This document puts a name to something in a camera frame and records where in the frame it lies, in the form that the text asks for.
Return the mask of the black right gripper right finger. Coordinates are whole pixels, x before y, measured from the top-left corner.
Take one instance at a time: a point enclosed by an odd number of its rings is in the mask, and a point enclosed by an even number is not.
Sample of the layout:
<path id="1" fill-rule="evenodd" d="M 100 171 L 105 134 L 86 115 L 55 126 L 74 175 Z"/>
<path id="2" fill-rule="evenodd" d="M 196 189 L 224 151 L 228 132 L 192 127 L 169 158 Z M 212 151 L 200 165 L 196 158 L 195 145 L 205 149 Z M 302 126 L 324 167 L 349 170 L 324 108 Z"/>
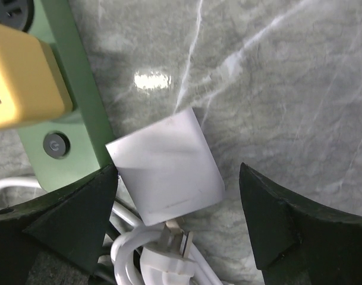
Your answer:
<path id="1" fill-rule="evenodd" d="M 265 284 L 362 284 L 362 216 L 312 201 L 245 163 L 239 184 Z"/>

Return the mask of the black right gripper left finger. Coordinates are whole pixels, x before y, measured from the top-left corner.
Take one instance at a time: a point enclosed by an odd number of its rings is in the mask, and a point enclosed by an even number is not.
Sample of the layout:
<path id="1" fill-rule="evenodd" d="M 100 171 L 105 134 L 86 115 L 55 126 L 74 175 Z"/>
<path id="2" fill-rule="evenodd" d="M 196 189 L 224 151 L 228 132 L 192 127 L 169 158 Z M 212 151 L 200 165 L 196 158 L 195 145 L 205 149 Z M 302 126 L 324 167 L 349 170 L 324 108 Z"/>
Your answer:
<path id="1" fill-rule="evenodd" d="M 118 186 L 110 164 L 0 210 L 0 284 L 87 284 L 102 251 Z"/>

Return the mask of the green power strip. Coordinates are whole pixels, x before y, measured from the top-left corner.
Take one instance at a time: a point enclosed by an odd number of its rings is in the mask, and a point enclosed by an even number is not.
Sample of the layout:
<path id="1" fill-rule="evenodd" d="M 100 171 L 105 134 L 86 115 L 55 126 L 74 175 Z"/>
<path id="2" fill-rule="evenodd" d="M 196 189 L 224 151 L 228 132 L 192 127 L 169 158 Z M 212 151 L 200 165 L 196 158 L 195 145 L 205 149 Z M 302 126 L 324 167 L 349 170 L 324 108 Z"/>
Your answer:
<path id="1" fill-rule="evenodd" d="M 0 1 L 0 24 L 51 47 L 73 103 L 60 118 L 15 128 L 39 185 L 55 191 L 108 165 L 114 134 L 69 3 Z"/>

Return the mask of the yellow plug adapter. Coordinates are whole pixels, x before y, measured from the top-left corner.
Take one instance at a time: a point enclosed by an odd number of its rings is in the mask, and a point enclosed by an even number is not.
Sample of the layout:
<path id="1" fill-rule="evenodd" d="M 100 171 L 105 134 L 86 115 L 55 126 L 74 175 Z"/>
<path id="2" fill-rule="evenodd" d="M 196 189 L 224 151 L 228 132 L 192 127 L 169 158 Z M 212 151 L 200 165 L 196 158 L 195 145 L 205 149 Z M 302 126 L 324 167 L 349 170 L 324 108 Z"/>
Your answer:
<path id="1" fill-rule="evenodd" d="M 57 119 L 72 110 L 51 47 L 0 24 L 0 130 Z"/>

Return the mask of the white plug adapter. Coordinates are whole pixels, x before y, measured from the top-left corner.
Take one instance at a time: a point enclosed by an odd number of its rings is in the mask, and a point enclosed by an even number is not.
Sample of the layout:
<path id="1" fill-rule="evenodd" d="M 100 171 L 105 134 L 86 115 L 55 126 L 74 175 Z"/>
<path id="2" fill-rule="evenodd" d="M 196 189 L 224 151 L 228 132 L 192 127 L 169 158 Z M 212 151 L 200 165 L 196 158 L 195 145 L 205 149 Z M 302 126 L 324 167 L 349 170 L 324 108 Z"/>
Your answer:
<path id="1" fill-rule="evenodd" d="M 221 173 L 190 107 L 107 143 L 106 150 L 146 226 L 225 198 Z"/>

